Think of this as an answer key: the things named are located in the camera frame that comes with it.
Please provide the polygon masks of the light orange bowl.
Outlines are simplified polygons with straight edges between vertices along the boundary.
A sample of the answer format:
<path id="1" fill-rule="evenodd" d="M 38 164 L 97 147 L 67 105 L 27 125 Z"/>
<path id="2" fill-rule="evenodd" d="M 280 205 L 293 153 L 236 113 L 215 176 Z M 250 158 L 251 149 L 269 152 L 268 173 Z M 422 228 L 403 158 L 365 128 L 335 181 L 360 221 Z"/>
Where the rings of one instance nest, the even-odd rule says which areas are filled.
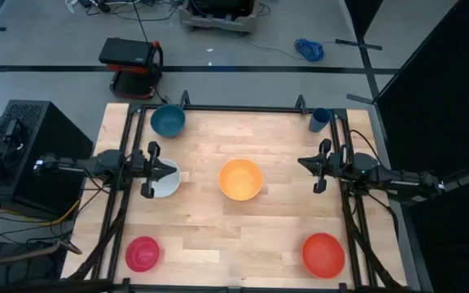
<path id="1" fill-rule="evenodd" d="M 263 186 L 263 175 L 256 163 L 248 159 L 228 161 L 219 172 L 219 187 L 222 193 L 236 201 L 247 201 L 256 197 Z"/>

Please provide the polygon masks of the black computer tower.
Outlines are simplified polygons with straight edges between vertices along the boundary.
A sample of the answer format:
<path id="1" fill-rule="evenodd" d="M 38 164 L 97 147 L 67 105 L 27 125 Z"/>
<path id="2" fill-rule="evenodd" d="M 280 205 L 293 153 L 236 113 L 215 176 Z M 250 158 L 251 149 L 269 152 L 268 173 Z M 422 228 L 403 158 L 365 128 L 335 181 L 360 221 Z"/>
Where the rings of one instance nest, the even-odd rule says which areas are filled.
<path id="1" fill-rule="evenodd" d="M 79 199 L 83 176 L 34 173 L 43 155 L 87 159 L 93 142 L 53 103 L 11 100 L 0 116 L 0 208 L 55 220 Z"/>

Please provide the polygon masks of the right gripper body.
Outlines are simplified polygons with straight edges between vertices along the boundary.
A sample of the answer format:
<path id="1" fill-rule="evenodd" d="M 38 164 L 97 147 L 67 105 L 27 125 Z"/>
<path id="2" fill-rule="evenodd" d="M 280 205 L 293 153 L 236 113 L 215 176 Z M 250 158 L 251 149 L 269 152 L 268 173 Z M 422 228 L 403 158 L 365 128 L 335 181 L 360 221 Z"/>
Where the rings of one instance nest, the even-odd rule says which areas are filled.
<path id="1" fill-rule="evenodd" d="M 318 154 L 321 158 L 321 169 L 319 176 L 316 177 L 317 181 L 313 186 L 313 192 L 315 194 L 321 194 L 327 188 L 327 180 L 325 176 L 330 177 L 340 177 L 343 173 L 344 163 L 343 156 L 338 152 L 330 153 L 331 150 L 331 140 L 325 138 L 319 145 Z"/>

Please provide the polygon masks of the black curtain panel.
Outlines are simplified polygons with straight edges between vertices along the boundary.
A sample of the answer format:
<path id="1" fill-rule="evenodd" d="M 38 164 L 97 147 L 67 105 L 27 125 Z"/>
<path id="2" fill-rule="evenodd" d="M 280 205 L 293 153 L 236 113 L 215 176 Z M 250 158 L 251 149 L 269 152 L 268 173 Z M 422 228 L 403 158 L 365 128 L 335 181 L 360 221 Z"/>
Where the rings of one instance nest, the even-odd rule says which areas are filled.
<path id="1" fill-rule="evenodd" d="M 392 168 L 452 188 L 407 208 L 435 293 L 469 293 L 469 0 L 458 0 L 382 90 Z"/>

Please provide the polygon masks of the dark blue cup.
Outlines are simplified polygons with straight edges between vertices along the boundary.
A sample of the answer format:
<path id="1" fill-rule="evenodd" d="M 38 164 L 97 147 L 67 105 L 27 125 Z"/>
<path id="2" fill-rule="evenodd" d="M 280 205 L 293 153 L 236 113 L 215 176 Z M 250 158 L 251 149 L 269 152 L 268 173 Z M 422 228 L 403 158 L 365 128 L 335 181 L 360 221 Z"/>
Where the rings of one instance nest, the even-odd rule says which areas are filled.
<path id="1" fill-rule="evenodd" d="M 331 112 L 325 108 L 316 108 L 309 120 L 309 130 L 314 133 L 321 132 L 331 122 Z"/>

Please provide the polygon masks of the white bowl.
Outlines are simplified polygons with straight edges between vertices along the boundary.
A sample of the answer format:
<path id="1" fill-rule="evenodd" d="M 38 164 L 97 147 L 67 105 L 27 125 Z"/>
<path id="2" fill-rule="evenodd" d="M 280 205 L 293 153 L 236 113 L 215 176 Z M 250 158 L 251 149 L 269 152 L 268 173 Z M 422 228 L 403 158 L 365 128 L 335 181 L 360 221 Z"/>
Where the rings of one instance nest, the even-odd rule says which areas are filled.
<path id="1" fill-rule="evenodd" d="M 174 167 L 176 172 L 161 178 L 159 181 L 152 182 L 152 188 L 155 191 L 155 198 L 164 198 L 172 195 L 179 187 L 181 182 L 180 168 L 172 160 L 161 159 L 163 164 Z"/>

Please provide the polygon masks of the teal bowl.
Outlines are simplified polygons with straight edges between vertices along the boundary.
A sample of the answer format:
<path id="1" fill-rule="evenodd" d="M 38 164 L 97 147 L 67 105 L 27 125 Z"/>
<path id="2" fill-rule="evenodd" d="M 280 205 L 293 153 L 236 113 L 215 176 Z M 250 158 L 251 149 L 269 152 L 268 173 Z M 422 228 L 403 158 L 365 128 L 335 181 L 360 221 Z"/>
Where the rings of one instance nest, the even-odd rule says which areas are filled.
<path id="1" fill-rule="evenodd" d="M 186 124 L 185 112 L 175 105 L 164 105 L 157 108 L 150 119 L 150 126 L 162 137 L 177 137 Z"/>

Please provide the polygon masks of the wheeled pallet with equipment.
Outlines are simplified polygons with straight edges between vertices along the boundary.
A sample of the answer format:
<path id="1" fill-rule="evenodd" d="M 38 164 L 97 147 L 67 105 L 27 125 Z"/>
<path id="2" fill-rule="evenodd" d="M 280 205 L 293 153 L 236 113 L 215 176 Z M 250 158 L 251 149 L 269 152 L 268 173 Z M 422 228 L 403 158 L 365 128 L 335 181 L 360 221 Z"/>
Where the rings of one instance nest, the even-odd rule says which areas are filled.
<path id="1" fill-rule="evenodd" d="M 201 14 L 194 8 L 192 0 L 184 0 L 183 4 L 177 8 L 179 21 L 181 24 L 194 28 L 219 28 L 237 33 L 254 33 L 257 27 L 258 16 L 256 9 L 260 5 L 260 0 L 249 0 L 250 11 L 247 16 L 214 16 L 212 13 Z"/>

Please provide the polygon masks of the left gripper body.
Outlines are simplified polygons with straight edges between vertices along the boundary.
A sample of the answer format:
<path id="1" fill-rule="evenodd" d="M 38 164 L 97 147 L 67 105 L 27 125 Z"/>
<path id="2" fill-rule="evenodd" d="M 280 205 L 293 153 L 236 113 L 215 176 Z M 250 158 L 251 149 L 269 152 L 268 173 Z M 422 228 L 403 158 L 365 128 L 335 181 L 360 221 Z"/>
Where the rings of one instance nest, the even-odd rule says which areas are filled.
<path id="1" fill-rule="evenodd" d="M 133 150 L 131 155 L 131 176 L 134 178 L 145 178 L 146 181 L 141 185 L 141 195 L 147 199 L 155 197 L 155 190 L 152 187 L 152 182 L 161 179 L 160 161 L 160 146 L 157 142 L 151 141 L 148 143 L 147 152 L 149 158 L 143 154 L 140 149 Z"/>

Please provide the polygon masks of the black floor bar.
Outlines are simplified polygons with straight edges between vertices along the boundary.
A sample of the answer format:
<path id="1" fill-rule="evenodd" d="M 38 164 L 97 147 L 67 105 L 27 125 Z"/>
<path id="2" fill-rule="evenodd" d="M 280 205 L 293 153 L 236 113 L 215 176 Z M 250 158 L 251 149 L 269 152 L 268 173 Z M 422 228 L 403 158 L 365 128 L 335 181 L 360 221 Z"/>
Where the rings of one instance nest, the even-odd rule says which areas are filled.
<path id="1" fill-rule="evenodd" d="M 355 47 L 364 48 L 367 50 L 379 50 L 379 51 L 383 50 L 382 46 L 367 44 L 365 42 L 351 42 L 351 41 L 346 41 L 346 40 L 341 40 L 341 39 L 335 39 L 335 43 L 338 45 L 343 45 L 343 46 L 355 46 Z"/>

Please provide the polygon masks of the crimson red bowl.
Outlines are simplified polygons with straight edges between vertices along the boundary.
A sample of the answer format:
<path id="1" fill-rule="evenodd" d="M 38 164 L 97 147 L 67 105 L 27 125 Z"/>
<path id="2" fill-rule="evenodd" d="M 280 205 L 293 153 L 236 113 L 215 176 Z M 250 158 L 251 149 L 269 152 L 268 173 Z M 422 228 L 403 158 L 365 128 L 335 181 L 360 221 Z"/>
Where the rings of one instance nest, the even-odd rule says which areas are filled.
<path id="1" fill-rule="evenodd" d="M 134 272 L 152 269 L 160 256 L 160 248 L 155 239 L 142 236 L 134 239 L 126 248 L 125 262 Z"/>

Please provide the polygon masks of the orange-red bowl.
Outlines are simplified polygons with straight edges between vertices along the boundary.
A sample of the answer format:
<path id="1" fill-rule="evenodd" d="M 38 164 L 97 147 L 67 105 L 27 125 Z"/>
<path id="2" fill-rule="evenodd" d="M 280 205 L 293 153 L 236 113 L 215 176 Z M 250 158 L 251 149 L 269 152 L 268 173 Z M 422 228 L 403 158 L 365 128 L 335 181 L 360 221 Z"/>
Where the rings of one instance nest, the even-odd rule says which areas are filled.
<path id="1" fill-rule="evenodd" d="M 327 233 L 310 235 L 302 245 L 301 258 L 305 268 L 318 278 L 335 278 L 345 266 L 342 245 Z"/>

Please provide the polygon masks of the black aluminium table frame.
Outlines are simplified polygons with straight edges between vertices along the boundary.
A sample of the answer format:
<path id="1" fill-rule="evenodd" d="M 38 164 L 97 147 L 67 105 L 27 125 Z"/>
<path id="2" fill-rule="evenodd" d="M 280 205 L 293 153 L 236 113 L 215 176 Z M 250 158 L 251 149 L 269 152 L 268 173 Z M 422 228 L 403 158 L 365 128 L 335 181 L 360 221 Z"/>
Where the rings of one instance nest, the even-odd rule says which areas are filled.
<path id="1" fill-rule="evenodd" d="M 321 194 L 314 177 L 297 159 L 318 152 L 329 138 L 342 142 L 346 129 L 353 143 L 368 152 L 374 145 L 369 114 L 340 109 L 338 120 L 321 132 L 308 128 L 310 114 L 298 107 L 186 105 L 186 126 L 176 138 L 158 136 L 147 116 L 133 118 L 140 146 L 160 144 L 161 155 L 181 171 L 176 192 L 145 199 L 135 181 L 128 198 L 120 197 L 126 215 L 119 242 L 107 254 L 107 276 L 140 285 L 183 285 L 329 289 L 344 282 L 366 282 L 366 262 L 357 245 L 348 244 L 344 212 L 350 203 L 338 181 L 329 178 Z M 230 160 L 248 159 L 261 169 L 260 193 L 247 201 L 225 196 L 218 182 Z M 318 278 L 304 266 L 301 249 L 312 234 L 334 236 L 345 253 L 335 278 Z M 160 256 L 145 272 L 125 262 L 136 238 L 156 240 Z"/>

